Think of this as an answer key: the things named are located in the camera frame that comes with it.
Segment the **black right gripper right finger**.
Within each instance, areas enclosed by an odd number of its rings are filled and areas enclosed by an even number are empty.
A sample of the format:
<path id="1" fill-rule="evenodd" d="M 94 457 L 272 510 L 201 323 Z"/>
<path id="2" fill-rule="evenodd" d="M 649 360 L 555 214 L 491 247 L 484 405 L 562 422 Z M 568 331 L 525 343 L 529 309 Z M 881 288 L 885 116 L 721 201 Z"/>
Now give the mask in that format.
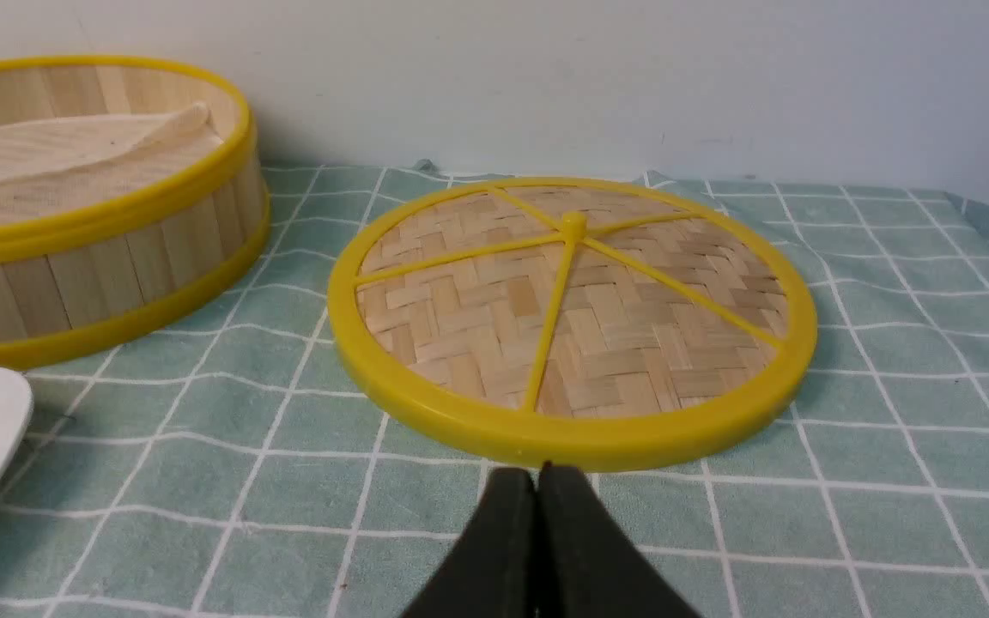
<path id="1" fill-rule="evenodd" d="M 628 539 L 577 467 L 539 472 L 539 617 L 698 617 Z"/>

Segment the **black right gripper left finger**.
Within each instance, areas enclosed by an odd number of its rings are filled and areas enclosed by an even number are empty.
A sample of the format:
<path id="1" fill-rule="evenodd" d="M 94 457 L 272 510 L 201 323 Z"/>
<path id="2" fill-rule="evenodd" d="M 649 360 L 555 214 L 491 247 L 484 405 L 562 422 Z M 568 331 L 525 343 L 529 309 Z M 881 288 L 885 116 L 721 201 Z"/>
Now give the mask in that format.
<path id="1" fill-rule="evenodd" d="M 491 470 L 470 521 L 404 617 L 532 617 L 537 493 L 517 467 Z"/>

